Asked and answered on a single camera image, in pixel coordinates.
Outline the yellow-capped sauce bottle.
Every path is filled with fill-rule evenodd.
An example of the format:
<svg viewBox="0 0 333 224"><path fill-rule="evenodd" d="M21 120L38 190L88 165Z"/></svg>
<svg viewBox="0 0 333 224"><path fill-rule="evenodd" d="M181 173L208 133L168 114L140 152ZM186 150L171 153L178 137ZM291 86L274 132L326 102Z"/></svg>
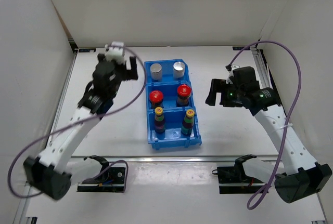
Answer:
<svg viewBox="0 0 333 224"><path fill-rule="evenodd" d="M157 133L163 133L165 131L165 118L162 107L155 108L154 126Z"/></svg>

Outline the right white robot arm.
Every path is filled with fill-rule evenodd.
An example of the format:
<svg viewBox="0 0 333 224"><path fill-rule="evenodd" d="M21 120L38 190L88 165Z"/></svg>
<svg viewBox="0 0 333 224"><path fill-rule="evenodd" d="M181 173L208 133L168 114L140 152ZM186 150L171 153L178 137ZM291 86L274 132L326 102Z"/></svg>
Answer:
<svg viewBox="0 0 333 224"><path fill-rule="evenodd" d="M234 177L239 182L255 178L268 183L274 175L273 184L280 198L292 203L320 192L332 170L328 164L321 165L305 148L292 128L280 100L272 88L261 88L252 67L229 67L227 79L214 78L206 104L214 106L216 95L221 94L220 105L244 107L262 125L280 156L283 169L265 164L254 155L245 155L235 161Z"/></svg>

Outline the silver-capped white shaker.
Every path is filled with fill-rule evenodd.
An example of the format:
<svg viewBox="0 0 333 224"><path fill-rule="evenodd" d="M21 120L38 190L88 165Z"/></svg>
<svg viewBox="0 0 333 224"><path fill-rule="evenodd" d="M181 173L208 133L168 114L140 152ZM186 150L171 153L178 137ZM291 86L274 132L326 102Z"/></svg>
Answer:
<svg viewBox="0 0 333 224"><path fill-rule="evenodd" d="M162 81L162 65L153 63L150 66L150 74L153 81Z"/></svg>
<svg viewBox="0 0 333 224"><path fill-rule="evenodd" d="M173 64L173 79L181 80L185 74L185 64L181 61L177 61Z"/></svg>

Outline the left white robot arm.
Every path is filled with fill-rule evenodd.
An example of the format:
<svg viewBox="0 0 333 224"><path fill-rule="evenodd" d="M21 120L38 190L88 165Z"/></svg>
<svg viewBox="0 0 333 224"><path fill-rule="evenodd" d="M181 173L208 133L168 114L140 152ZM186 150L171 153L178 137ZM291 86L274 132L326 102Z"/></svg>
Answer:
<svg viewBox="0 0 333 224"><path fill-rule="evenodd" d="M23 163L28 183L53 200L65 196L73 184L85 180L104 183L109 179L109 162L91 155L82 162L68 165L69 159L82 140L103 118L113 105L122 81L137 80L137 58L130 57L130 69L126 63L107 60L98 54L98 63L92 80L86 85L70 122L78 125L61 131L36 158L28 157Z"/></svg>

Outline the red-lidded sauce jar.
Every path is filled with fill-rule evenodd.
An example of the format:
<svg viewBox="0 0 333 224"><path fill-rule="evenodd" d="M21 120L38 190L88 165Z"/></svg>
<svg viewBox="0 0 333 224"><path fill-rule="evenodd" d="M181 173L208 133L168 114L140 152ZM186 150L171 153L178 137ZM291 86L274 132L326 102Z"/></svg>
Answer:
<svg viewBox="0 0 333 224"><path fill-rule="evenodd" d="M177 88L176 105L178 107L186 107L189 105L189 98L191 95L191 87L187 84L181 84Z"/></svg>
<svg viewBox="0 0 333 224"><path fill-rule="evenodd" d="M162 107L163 108L163 93L160 90L153 90L149 94L149 102L151 105L152 109L155 109L157 107Z"/></svg>

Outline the green-labelled sauce bottle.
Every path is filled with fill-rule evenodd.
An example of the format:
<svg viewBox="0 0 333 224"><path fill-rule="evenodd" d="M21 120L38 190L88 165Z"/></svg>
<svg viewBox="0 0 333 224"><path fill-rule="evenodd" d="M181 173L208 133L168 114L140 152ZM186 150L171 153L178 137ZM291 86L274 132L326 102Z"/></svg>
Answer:
<svg viewBox="0 0 333 224"><path fill-rule="evenodd" d="M195 111L193 109L188 109L186 111L181 128L181 132L184 135L187 136L191 135L194 126L194 116L195 116Z"/></svg>

